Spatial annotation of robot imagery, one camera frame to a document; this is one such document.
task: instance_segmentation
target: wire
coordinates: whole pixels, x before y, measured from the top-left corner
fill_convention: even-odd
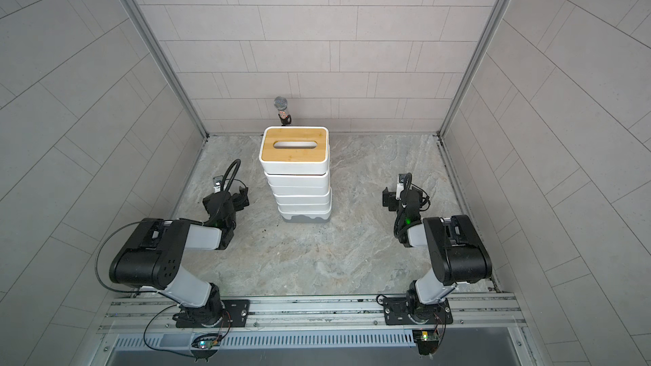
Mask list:
[[[153,220],[140,220],[140,221],[138,221],[138,222],[132,222],[131,224],[128,224],[128,225],[122,226],[122,227],[121,227],[120,229],[118,229],[117,231],[111,233],[111,234],[109,235],[109,237],[106,238],[106,240],[104,240],[104,242],[102,243],[102,245],[101,245],[100,248],[98,249],[98,251],[97,251],[97,256],[95,256],[95,277],[97,277],[97,281],[99,281],[100,284],[102,285],[102,287],[104,287],[105,289],[107,289],[107,290],[109,290],[109,291],[113,291],[113,292],[123,292],[123,293],[126,293],[126,294],[131,294],[132,292],[135,291],[135,290],[129,290],[129,291],[125,291],[125,290],[117,290],[117,289],[113,289],[113,288],[107,286],[106,284],[104,284],[104,282],[102,281],[102,279],[100,279],[100,272],[97,270],[97,267],[98,267],[98,263],[99,263],[99,261],[100,261],[100,253],[102,253],[102,249],[104,248],[104,245],[106,245],[106,242],[108,242],[108,241],[110,240],[110,238],[112,238],[112,237],[113,237],[116,233],[118,233],[119,231],[123,230],[125,227],[129,227],[129,226],[131,226],[131,225],[142,224],[142,223],[144,223],[144,222],[155,222],[155,221],[153,221]]]
[[[147,339],[144,337],[144,335],[147,333],[147,328],[149,328],[149,326],[152,324],[152,322],[154,321],[154,319],[156,319],[156,317],[158,317],[158,316],[159,316],[161,313],[163,313],[164,311],[167,311],[167,310],[170,309],[171,307],[175,307],[175,306],[176,306],[176,304],[172,304],[172,305],[170,305],[169,307],[163,308],[163,309],[162,309],[158,314],[154,315],[154,318],[152,318],[151,320],[149,320],[149,323],[147,324],[147,326],[144,327],[144,331],[142,331],[142,340],[144,341],[144,344],[145,344],[148,348],[150,348],[151,350],[158,350],[159,352],[169,352],[169,353],[173,353],[173,354],[175,354],[175,355],[185,356],[186,358],[199,359],[197,356],[186,355],[186,354],[183,354],[183,353],[178,353],[178,352],[175,352],[174,350],[158,349],[158,348],[154,348],[153,346],[149,346],[149,344],[147,343]]]

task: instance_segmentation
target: enclosure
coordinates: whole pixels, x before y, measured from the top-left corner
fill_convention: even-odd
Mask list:
[[[0,363],[192,362],[144,347],[173,302],[96,279],[125,288],[109,267],[135,225],[98,252],[143,218],[206,221],[213,177],[240,159],[249,205],[228,248],[182,259],[252,302],[215,360],[316,364],[334,352],[236,339],[326,322],[398,333],[376,295],[404,296],[432,262],[396,240],[382,191],[412,173],[422,216],[468,215],[492,273],[452,293],[432,359],[398,348],[414,346],[407,328],[330,363],[645,366],[650,13],[651,0],[0,0]],[[329,130],[326,223],[277,209],[258,154],[278,96],[292,126]],[[187,352],[166,346],[190,333],[171,322],[156,317],[151,342]]]

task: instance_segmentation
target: white plastic container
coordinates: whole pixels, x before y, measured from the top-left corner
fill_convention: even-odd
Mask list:
[[[322,196],[326,195],[330,189],[330,184],[325,186],[277,186],[271,185],[272,192],[274,195],[283,196],[283,195],[310,195],[310,196]]]
[[[286,206],[291,205],[325,205],[330,203],[330,189],[326,195],[275,195],[278,206],[285,212],[291,212]]]
[[[330,186],[330,167],[323,175],[286,175],[286,174],[267,174],[269,185],[275,186]]]
[[[268,137],[270,130],[276,130],[276,133],[273,133],[273,136]],[[305,132],[305,130],[310,131],[311,133],[301,137],[301,136],[292,136],[292,132],[296,131]],[[262,164],[262,168],[266,174],[289,174],[289,175],[324,175],[328,172],[328,166],[330,165],[330,147],[328,146],[330,134],[328,129],[321,126],[272,126],[267,127],[264,131],[262,137],[262,145],[260,146],[260,154],[258,159]],[[304,150],[314,149],[314,152],[310,152],[312,159],[311,161],[289,161],[291,158],[290,151],[287,151],[285,157],[275,157],[274,159],[266,159],[263,157],[263,151],[275,148],[277,143],[310,143],[314,142],[317,144],[316,147],[305,147]]]

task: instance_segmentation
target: marble floor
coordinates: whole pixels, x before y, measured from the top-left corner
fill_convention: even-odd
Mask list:
[[[399,173],[411,172],[429,193],[427,216],[460,213],[432,135],[331,134],[330,222],[288,224],[258,161],[261,142],[262,136],[211,137],[176,214],[206,220],[201,199],[212,192],[212,177],[241,159],[237,178],[248,185],[251,205],[237,213],[229,247],[187,251],[182,262],[222,295],[405,292],[430,259],[427,248],[404,248],[394,239],[395,213],[381,206],[382,190],[395,188]]]

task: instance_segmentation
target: black cable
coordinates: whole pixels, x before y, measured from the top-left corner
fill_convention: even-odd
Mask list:
[[[149,321],[149,323],[147,324],[147,326],[144,327],[144,331],[142,331],[142,340],[144,341],[144,344],[145,344],[148,348],[150,348],[151,350],[158,350],[159,352],[169,352],[169,353],[173,353],[173,354],[175,354],[175,355],[185,356],[186,358],[198,359],[197,356],[186,355],[186,354],[183,354],[183,353],[178,353],[178,352],[175,352],[174,350],[154,348],[153,346],[149,346],[149,344],[147,343],[147,339],[146,339],[145,336],[144,336],[144,335],[147,333],[147,328],[149,328],[149,326],[152,324],[152,322],[154,321],[154,319],[156,319],[156,317],[158,317],[161,313],[163,313],[163,311],[167,311],[167,310],[170,309],[171,307],[175,307],[175,306],[176,306],[176,304],[172,304],[172,305],[170,305],[169,307],[163,308],[163,309],[162,309],[158,314],[154,315],[154,318],[152,318],[152,319]]]
[[[228,178],[228,177],[229,177],[229,174],[230,174],[230,172],[231,172],[231,170],[233,169],[233,167],[235,167],[235,170],[233,171],[233,175],[232,175],[232,177],[229,178],[229,182],[226,183],[226,189],[224,190],[224,194],[223,194],[222,197],[221,197],[221,201],[220,201],[219,204],[217,205],[217,210],[215,211],[215,213],[214,213],[213,215],[211,215],[211,216],[208,218],[208,220],[207,220],[206,222],[202,222],[202,223],[201,223],[202,226],[203,226],[203,225],[206,225],[206,224],[208,224],[208,223],[210,223],[210,222],[212,222],[213,220],[215,220],[215,218],[216,218],[217,215],[219,214],[219,211],[221,210],[221,206],[224,204],[224,200],[226,199],[226,193],[231,189],[231,184],[233,183],[233,180],[235,179],[235,176],[237,175],[238,170],[240,169],[240,164],[241,164],[241,160],[240,160],[240,159],[235,159],[235,160],[233,160],[233,162],[231,163],[231,165],[229,166],[229,168],[228,168],[228,169],[226,170],[226,172],[224,173],[224,176],[223,176],[222,178]]]
[[[102,253],[102,249],[104,248],[104,245],[106,244],[106,242],[108,242],[108,241],[110,240],[110,238],[113,237],[113,235],[115,235],[115,234],[118,233],[119,231],[123,230],[125,227],[129,227],[129,226],[131,226],[131,225],[142,224],[142,223],[144,223],[144,222],[155,222],[155,221],[152,221],[152,220],[140,220],[140,221],[138,221],[138,222],[132,222],[131,224],[128,224],[128,225],[122,226],[122,227],[121,227],[120,229],[118,229],[117,231],[111,233],[111,234],[109,235],[109,237],[106,238],[106,239],[104,240],[104,242],[102,243],[102,245],[101,245],[100,248],[98,249],[98,251],[97,251],[97,256],[95,256],[95,277],[97,277],[97,281],[99,281],[100,284],[102,285],[102,287],[104,287],[105,289],[107,289],[107,290],[109,290],[109,291],[113,291],[113,292],[123,292],[123,293],[126,293],[126,294],[131,294],[132,292],[134,292],[134,290],[129,290],[129,291],[125,291],[125,290],[116,290],[116,289],[113,289],[113,288],[107,286],[106,284],[104,284],[104,282],[102,281],[102,279],[100,279],[100,272],[98,271],[97,266],[98,266],[98,263],[99,263],[99,261],[100,261],[100,253]]]

